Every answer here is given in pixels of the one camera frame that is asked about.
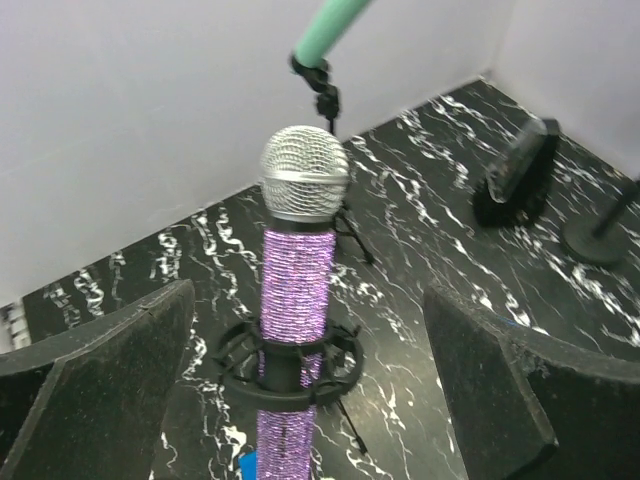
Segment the black slim tripod stand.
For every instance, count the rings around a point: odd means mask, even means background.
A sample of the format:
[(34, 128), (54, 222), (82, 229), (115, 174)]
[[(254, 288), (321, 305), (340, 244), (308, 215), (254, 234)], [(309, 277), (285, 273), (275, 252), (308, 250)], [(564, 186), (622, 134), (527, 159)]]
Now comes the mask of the black slim tripod stand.
[[(316, 111), (321, 117), (326, 119), (328, 131), (332, 135), (336, 135), (336, 120), (341, 112), (340, 92), (339, 89), (331, 83), (329, 63), (322, 59), (316, 67), (303, 66), (296, 59), (295, 54), (292, 53), (289, 58), (289, 64), (293, 72), (300, 76), (316, 93)], [(350, 205), (347, 199), (344, 198), (337, 213), (333, 217), (332, 228), (338, 238), (345, 237), (354, 239), (362, 251), (365, 263), (373, 265), (375, 257), (365, 246), (358, 231), (349, 220), (348, 213), (350, 211)]]

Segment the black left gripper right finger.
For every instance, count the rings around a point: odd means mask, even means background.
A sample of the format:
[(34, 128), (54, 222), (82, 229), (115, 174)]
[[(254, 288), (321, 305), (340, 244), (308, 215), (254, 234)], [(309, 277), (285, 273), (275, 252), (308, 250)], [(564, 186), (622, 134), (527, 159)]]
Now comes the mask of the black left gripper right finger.
[(471, 479), (636, 479), (639, 365), (423, 294), (426, 331)]

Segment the mint green toy microphone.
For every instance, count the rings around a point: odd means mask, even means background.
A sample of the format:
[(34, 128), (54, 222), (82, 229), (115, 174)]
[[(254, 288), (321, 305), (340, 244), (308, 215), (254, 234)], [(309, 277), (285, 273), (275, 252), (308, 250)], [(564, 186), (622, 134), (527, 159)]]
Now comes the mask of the mint green toy microphone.
[(303, 67), (318, 67), (370, 3), (371, 0), (326, 1), (295, 46), (293, 57)]

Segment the black shock mount tripod stand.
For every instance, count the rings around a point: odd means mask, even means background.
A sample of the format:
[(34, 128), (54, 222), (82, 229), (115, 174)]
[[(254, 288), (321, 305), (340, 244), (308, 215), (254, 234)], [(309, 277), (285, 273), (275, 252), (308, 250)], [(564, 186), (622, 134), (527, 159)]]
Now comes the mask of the black shock mount tripod stand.
[(218, 340), (213, 353), (217, 383), (238, 400), (270, 412), (335, 404), (352, 424), (343, 397), (363, 373), (360, 331), (330, 320), (317, 340), (285, 342), (264, 337), (260, 320), (251, 317)]

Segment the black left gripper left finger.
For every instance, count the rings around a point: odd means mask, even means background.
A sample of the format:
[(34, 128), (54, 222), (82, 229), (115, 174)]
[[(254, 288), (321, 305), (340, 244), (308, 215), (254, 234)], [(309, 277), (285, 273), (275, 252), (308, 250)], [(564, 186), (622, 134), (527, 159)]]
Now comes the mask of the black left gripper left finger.
[(2, 478), (148, 478), (194, 302), (174, 281), (2, 355)]

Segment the purple glitter microphone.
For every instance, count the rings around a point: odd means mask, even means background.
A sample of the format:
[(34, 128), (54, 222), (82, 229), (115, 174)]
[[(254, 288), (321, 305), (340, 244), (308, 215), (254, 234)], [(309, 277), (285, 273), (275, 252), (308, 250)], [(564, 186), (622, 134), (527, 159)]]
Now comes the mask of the purple glitter microphone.
[[(261, 335), (287, 344), (316, 341), (326, 330), (331, 220), (346, 191), (346, 154), (324, 129), (289, 126), (267, 142), (261, 167), (271, 216), (264, 232)], [(261, 410), (257, 420), (257, 478), (309, 478), (315, 406)]]

